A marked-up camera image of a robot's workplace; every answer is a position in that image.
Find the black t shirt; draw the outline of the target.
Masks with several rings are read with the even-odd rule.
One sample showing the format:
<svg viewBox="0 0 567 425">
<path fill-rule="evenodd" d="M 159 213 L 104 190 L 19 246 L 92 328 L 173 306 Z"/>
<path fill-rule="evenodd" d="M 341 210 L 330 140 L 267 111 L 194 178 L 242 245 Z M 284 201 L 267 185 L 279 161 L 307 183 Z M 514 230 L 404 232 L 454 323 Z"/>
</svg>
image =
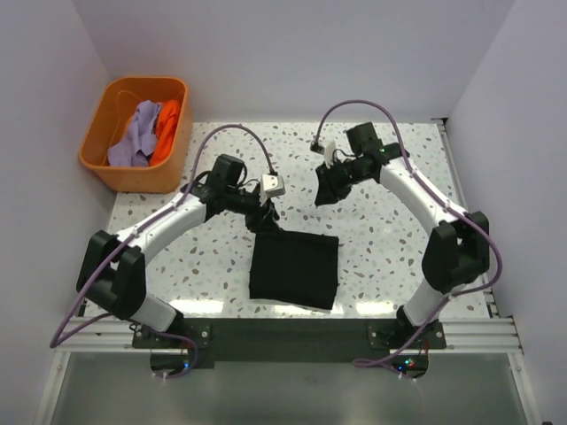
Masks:
<svg viewBox="0 0 567 425">
<path fill-rule="evenodd" d="M 338 292 L 336 236 L 277 230 L 255 236 L 249 297 L 330 311 Z"/>
</svg>

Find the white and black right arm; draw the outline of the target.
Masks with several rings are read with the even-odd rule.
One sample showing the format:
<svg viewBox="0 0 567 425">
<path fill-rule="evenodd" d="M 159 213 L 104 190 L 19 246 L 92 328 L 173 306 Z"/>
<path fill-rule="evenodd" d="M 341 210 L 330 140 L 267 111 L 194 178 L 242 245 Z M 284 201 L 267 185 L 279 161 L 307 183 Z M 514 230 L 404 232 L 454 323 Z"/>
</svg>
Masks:
<svg viewBox="0 0 567 425">
<path fill-rule="evenodd" d="M 481 212 L 466 212 L 442 200 L 429 186 L 399 143 L 385 144 L 372 123 L 346 133 L 352 153 L 337 157 L 334 142 L 313 140 L 311 151 L 322 155 L 315 170 L 318 190 L 315 205 L 333 205 L 345 199 L 352 187 L 373 180 L 396 196 L 417 218 L 429 237 L 422 258 L 423 280 L 407 303 L 399 307 L 392 331 L 386 334 L 391 347 L 416 347 L 438 319 L 440 302 L 477 280 L 489 267 L 489 230 Z"/>
</svg>

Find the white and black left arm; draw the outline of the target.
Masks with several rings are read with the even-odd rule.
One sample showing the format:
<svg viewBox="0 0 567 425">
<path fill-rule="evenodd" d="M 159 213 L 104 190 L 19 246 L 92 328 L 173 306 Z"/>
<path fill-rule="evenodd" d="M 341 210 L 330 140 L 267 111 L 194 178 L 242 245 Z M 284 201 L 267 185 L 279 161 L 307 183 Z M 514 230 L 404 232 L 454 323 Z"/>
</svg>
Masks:
<svg viewBox="0 0 567 425">
<path fill-rule="evenodd" d="M 285 192 L 283 178 L 271 171 L 248 191 L 240 179 L 246 171 L 242 160 L 222 154 L 211 170 L 145 220 L 115 234 L 96 232 L 82 263 L 78 294 L 117 319 L 147 328 L 162 346 L 178 345 L 189 335 L 183 314 L 150 293 L 146 268 L 182 234 L 223 212 L 243 215 L 252 233 L 277 231 L 273 200 Z"/>
</svg>

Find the orange t shirt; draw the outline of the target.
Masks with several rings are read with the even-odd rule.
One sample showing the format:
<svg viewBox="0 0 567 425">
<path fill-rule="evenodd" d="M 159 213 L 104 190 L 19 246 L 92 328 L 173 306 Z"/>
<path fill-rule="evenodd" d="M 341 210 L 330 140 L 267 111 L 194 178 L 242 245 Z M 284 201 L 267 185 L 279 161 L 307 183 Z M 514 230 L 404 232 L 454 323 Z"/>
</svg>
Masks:
<svg viewBox="0 0 567 425">
<path fill-rule="evenodd" d="M 155 125 L 157 142 L 149 161 L 150 166 L 157 166 L 167 159 L 174 144 L 175 132 L 181 115 L 181 103 L 178 100 L 168 100 L 161 106 Z"/>
</svg>

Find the lavender t shirt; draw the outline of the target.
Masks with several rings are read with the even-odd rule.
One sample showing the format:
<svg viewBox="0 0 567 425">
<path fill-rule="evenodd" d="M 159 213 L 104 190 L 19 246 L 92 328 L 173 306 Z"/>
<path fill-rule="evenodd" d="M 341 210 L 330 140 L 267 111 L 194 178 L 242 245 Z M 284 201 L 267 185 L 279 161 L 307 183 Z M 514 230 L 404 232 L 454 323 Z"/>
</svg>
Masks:
<svg viewBox="0 0 567 425">
<path fill-rule="evenodd" d="M 148 167 L 157 138 L 155 125 L 160 103 L 146 100 L 137 105 L 124 136 L 107 151 L 110 166 Z"/>
</svg>

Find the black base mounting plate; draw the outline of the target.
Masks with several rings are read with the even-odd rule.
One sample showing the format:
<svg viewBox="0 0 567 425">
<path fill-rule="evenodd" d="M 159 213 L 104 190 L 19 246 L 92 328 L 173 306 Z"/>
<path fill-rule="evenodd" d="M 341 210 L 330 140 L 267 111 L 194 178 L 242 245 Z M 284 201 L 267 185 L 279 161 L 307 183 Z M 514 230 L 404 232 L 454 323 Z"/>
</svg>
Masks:
<svg viewBox="0 0 567 425">
<path fill-rule="evenodd" d="M 150 352 L 154 372 L 218 362 L 349 363 L 381 359 L 399 349 L 394 319 L 185 318 L 169 336 L 130 325 L 132 346 Z"/>
</svg>

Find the orange plastic basket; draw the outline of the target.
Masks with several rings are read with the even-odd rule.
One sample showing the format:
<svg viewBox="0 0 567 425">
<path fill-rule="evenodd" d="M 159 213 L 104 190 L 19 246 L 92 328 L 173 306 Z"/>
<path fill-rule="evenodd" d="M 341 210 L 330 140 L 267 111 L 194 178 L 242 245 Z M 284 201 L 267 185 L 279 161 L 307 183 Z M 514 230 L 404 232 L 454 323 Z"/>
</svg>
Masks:
<svg viewBox="0 0 567 425">
<path fill-rule="evenodd" d="M 189 93 L 175 77 L 129 76 L 110 83 L 79 150 L 82 165 L 116 192 L 175 190 L 191 136 Z"/>
</svg>

